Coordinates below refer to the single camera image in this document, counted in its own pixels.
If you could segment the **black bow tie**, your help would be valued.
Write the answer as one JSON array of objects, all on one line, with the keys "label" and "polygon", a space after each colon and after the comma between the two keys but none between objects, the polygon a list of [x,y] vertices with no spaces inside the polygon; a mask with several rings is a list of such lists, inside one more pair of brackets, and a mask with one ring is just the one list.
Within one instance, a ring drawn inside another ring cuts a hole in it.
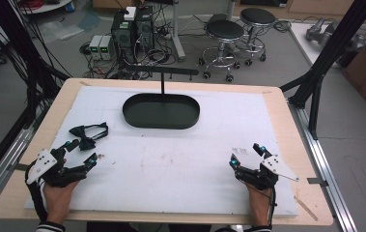
[{"label": "black bow tie", "polygon": [[[88,135],[88,131],[95,131],[95,135]],[[69,133],[80,139],[81,151],[91,150],[96,147],[96,141],[108,135],[108,126],[105,122],[89,126],[78,126],[69,130]]]}]

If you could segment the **black hanger rack oval tray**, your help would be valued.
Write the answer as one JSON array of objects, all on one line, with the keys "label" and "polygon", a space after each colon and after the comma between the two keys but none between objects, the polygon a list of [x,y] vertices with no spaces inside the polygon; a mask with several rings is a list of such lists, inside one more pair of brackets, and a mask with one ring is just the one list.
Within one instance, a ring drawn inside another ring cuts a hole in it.
[{"label": "black hanger rack oval tray", "polygon": [[128,65],[130,72],[159,73],[160,93],[140,93],[129,97],[123,104],[126,122],[136,128],[186,130],[200,117],[200,104],[181,94],[166,94],[164,75],[186,74],[192,77],[199,72],[193,69]]}]

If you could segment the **black computer tower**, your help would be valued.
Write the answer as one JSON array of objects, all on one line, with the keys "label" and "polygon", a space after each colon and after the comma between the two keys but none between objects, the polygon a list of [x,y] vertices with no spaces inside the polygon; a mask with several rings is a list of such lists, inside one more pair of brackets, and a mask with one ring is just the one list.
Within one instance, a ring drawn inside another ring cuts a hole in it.
[{"label": "black computer tower", "polygon": [[120,61],[135,61],[134,46],[136,42],[135,22],[124,19],[126,12],[118,11],[114,15],[111,34]]},{"label": "black computer tower", "polygon": [[138,41],[146,50],[155,48],[153,14],[152,6],[141,7],[135,18]]}]

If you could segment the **person's left hand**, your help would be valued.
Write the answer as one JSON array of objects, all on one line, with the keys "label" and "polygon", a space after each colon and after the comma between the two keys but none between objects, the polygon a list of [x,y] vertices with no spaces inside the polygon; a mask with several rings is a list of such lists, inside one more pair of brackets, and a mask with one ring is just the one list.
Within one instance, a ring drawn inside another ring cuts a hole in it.
[{"label": "person's left hand", "polygon": [[70,201],[72,192],[78,185],[77,182],[70,183],[66,187],[58,188],[45,184],[43,194],[47,204],[47,221],[63,224],[70,212]]}]

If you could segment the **thin wooden stick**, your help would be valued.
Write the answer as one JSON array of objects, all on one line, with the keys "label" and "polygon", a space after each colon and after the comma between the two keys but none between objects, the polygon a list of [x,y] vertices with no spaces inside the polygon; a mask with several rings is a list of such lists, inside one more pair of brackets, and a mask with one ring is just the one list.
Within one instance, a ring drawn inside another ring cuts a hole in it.
[{"label": "thin wooden stick", "polygon": [[300,207],[314,220],[318,221],[318,217],[313,213],[313,211],[297,196],[294,196],[295,201],[300,205]]}]

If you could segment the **black round stool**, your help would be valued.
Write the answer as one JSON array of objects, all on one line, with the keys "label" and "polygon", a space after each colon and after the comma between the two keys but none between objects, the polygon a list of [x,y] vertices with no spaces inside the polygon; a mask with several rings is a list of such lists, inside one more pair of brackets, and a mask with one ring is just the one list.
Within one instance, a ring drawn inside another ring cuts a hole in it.
[{"label": "black round stool", "polygon": [[276,18],[267,10],[259,8],[247,8],[240,12],[240,20],[243,22],[246,34],[242,40],[244,51],[250,54],[250,57],[245,60],[246,66],[251,66],[254,61],[254,55],[260,55],[260,61],[265,62],[266,45],[260,37],[273,25]]},{"label": "black round stool", "polygon": [[232,82],[234,77],[231,74],[231,68],[239,69],[240,63],[229,45],[234,44],[242,37],[242,28],[235,22],[224,19],[209,21],[205,31],[209,38],[218,42],[218,45],[204,49],[198,59],[198,64],[205,67],[203,77],[205,79],[211,77],[209,68],[220,68],[227,71],[225,79]]}]

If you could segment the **grey machine part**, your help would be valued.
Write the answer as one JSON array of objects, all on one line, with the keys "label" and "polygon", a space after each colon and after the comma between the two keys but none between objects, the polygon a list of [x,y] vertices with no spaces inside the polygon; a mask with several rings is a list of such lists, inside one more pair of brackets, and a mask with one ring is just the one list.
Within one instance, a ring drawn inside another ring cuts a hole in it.
[{"label": "grey machine part", "polygon": [[[313,26],[306,30],[305,39],[309,42],[315,41],[321,46],[325,46],[334,34],[339,25],[339,21],[331,22],[322,30],[325,19],[321,17]],[[345,45],[347,51],[357,51],[366,45],[366,39],[359,34],[354,34]]]}]

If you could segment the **round white table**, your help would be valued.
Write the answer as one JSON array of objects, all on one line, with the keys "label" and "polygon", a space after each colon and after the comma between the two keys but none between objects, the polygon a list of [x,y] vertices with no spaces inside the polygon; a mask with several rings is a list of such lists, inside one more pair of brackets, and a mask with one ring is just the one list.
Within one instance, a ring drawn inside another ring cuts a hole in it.
[{"label": "round white table", "polygon": [[71,2],[71,0],[59,0],[58,4],[43,3],[38,8],[20,7],[19,9],[26,15],[40,14],[40,13],[46,13],[46,12],[54,11],[57,9],[61,9],[61,8],[65,7],[67,4],[69,4],[70,2]]}]

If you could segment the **grey power supply unit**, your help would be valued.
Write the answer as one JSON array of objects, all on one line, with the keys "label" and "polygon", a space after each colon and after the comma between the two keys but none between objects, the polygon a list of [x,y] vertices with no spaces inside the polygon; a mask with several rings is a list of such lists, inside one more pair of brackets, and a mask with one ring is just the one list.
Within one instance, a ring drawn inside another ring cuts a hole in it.
[{"label": "grey power supply unit", "polygon": [[89,44],[89,48],[90,48],[92,57],[95,60],[101,59],[101,55],[99,52],[99,44],[100,44],[101,39],[102,39],[101,35],[94,35]]},{"label": "grey power supply unit", "polygon": [[112,38],[110,36],[103,36],[99,44],[99,50],[102,60],[111,60],[114,54]]}]

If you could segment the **grey table leg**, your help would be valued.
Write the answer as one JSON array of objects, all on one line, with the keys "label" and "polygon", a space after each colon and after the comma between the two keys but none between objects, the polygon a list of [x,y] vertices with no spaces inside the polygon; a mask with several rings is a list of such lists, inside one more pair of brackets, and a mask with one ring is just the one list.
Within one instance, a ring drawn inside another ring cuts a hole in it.
[{"label": "grey table leg", "polygon": [[172,0],[173,6],[173,31],[172,41],[177,53],[177,60],[183,62],[185,60],[185,52],[179,37],[179,0]]}]

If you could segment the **aluminium rail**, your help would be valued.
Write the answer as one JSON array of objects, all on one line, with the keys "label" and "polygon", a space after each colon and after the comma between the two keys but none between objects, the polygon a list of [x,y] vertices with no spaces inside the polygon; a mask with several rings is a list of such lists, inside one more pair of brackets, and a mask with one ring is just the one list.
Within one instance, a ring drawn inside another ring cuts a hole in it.
[{"label": "aluminium rail", "polygon": [[21,129],[17,135],[9,136],[9,141],[5,150],[1,153],[2,158],[0,159],[0,192],[6,185],[7,179],[14,172],[14,168],[27,149],[35,131],[33,127],[29,127]]},{"label": "aluminium rail", "polygon": [[337,181],[328,163],[323,147],[318,139],[315,139],[308,130],[309,116],[304,109],[296,108],[289,104],[289,108],[294,116],[296,125],[300,130],[302,140],[307,145],[307,152],[310,156],[317,180],[324,191],[325,198],[330,206],[332,216],[338,222],[342,232],[358,232],[349,208],[340,191]]}]

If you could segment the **person's right hand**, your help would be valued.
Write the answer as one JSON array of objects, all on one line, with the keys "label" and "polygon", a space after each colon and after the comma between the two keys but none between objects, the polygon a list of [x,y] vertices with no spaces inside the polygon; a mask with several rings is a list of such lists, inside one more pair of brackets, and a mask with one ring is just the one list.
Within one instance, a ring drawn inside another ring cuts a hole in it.
[{"label": "person's right hand", "polygon": [[246,187],[249,195],[249,207],[253,224],[255,226],[268,226],[271,189],[259,190],[251,185],[247,185]]}]

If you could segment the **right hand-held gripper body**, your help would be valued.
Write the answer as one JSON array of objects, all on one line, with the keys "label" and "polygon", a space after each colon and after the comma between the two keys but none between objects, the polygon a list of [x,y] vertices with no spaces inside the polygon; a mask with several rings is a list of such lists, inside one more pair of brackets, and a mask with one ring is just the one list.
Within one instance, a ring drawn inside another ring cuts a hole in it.
[{"label": "right hand-held gripper body", "polygon": [[242,167],[244,171],[235,172],[235,177],[259,190],[272,189],[280,176],[296,182],[299,181],[295,172],[278,155],[263,159],[258,169]]}]

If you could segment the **striped sleeve cuff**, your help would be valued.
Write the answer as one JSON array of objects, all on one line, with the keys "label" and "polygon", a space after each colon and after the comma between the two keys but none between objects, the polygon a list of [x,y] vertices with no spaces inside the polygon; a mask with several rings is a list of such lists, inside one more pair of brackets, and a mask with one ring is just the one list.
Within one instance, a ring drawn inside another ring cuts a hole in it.
[{"label": "striped sleeve cuff", "polygon": [[50,221],[41,221],[35,232],[66,232],[66,227]]}]

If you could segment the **white side table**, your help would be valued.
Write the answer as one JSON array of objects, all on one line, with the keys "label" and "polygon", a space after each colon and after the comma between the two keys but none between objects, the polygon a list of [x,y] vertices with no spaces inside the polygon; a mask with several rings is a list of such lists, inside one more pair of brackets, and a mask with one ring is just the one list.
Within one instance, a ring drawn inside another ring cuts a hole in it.
[{"label": "white side table", "polygon": [[[322,30],[330,23],[324,22]],[[306,59],[311,65],[315,63],[318,59],[320,53],[323,51],[324,46],[319,45],[317,42],[309,42],[305,39],[306,30],[313,26],[315,23],[293,23],[292,24],[292,35],[294,39],[298,42],[299,47],[303,51]],[[342,54],[336,59],[332,64],[333,68],[345,68],[351,60],[355,57],[358,51],[347,51],[345,48]]]}]

